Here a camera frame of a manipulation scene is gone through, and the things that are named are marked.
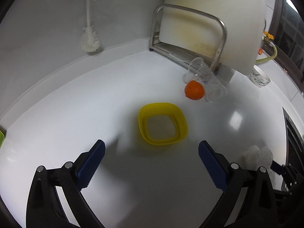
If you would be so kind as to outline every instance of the metal handle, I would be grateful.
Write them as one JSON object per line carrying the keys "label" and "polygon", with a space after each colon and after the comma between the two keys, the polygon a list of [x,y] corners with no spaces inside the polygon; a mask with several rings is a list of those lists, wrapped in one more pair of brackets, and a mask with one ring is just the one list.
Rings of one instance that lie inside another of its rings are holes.
{"label": "metal handle", "polygon": [[164,4],[159,5],[158,7],[156,7],[156,9],[153,12],[152,30],[151,30],[151,35],[150,35],[150,48],[153,48],[153,46],[154,46],[154,36],[155,36],[155,33],[156,33],[157,14],[164,7],[176,8],[176,9],[181,9],[181,10],[188,11],[188,12],[191,12],[191,13],[196,13],[196,14],[199,14],[201,16],[210,18],[210,19],[215,20],[215,21],[218,22],[218,24],[222,28],[222,39],[221,39],[221,42],[220,42],[220,44],[218,46],[218,49],[217,49],[217,51],[215,53],[215,56],[214,56],[214,58],[212,60],[211,66],[210,66],[210,69],[212,71],[214,71],[215,68],[216,68],[218,59],[221,56],[221,53],[223,51],[224,45],[225,45],[226,40],[227,40],[227,28],[226,28],[224,22],[221,19],[219,19],[216,16],[214,16],[212,14],[209,14],[209,13],[205,13],[205,12],[202,12],[202,11],[199,11],[199,10],[196,10],[196,9],[192,9],[192,8],[189,8],[189,7],[183,7],[183,6],[178,6],[178,5],[164,3]]}

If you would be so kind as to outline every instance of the white wall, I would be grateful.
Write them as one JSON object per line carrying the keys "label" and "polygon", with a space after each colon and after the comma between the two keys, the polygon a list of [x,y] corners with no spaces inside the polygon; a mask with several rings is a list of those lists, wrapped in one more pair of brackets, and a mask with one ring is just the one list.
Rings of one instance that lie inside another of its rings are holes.
{"label": "white wall", "polygon": [[[154,8],[164,0],[92,0],[103,49],[149,37]],[[85,0],[16,0],[0,24],[0,118],[43,78],[83,59]]]}
{"label": "white wall", "polygon": [[[262,55],[258,56],[258,59],[264,57],[267,57],[267,55],[263,53]],[[298,125],[304,126],[304,98],[302,96],[302,92],[298,89],[290,76],[274,60],[259,64],[258,66],[269,76],[271,80],[271,83],[268,84],[267,87],[269,87],[279,98],[282,98],[282,96],[285,97],[284,99],[287,102],[283,100],[283,103],[287,105],[287,107],[284,108],[291,112],[291,109],[288,108],[288,104],[292,105],[297,113],[297,116],[302,122],[302,125]],[[293,120],[296,120],[292,114],[289,115]]]}
{"label": "white wall", "polygon": [[273,16],[273,10],[275,8],[275,2],[276,0],[265,0],[266,3],[266,28],[265,30],[268,32],[269,31],[269,27],[271,24],[271,20],[272,20],[272,16]]}

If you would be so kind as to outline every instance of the window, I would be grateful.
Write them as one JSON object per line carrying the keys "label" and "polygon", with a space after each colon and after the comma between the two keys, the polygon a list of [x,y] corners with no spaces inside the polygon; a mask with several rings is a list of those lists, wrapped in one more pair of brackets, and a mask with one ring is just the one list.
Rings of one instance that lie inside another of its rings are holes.
{"label": "window", "polygon": [[[269,29],[278,48],[275,59],[290,75],[301,91],[304,90],[304,22],[291,0],[276,0]],[[272,49],[263,49],[272,54]]]}

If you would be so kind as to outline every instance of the white brush handle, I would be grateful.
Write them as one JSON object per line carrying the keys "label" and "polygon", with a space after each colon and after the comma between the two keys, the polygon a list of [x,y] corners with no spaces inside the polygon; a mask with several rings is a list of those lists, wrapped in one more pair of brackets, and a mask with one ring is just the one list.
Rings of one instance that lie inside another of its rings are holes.
{"label": "white brush handle", "polygon": [[90,0],[87,0],[87,27],[90,27]]}

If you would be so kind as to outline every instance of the metal screw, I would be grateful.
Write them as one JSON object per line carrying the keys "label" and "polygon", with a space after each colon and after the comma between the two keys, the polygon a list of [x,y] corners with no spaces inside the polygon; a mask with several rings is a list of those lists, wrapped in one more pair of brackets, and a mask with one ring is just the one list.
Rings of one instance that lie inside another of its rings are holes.
{"label": "metal screw", "polygon": [[66,162],[66,163],[64,164],[64,167],[67,168],[67,169],[70,169],[72,166],[73,166],[73,163],[72,163],[72,162]]}
{"label": "metal screw", "polygon": [[44,169],[44,167],[42,165],[38,166],[37,167],[37,172],[42,172]]}
{"label": "metal screw", "polygon": [[239,168],[239,165],[237,163],[232,163],[231,168],[237,170]]}
{"label": "metal screw", "polygon": [[263,166],[260,168],[260,171],[263,172],[263,173],[267,172],[266,168],[263,167]]}

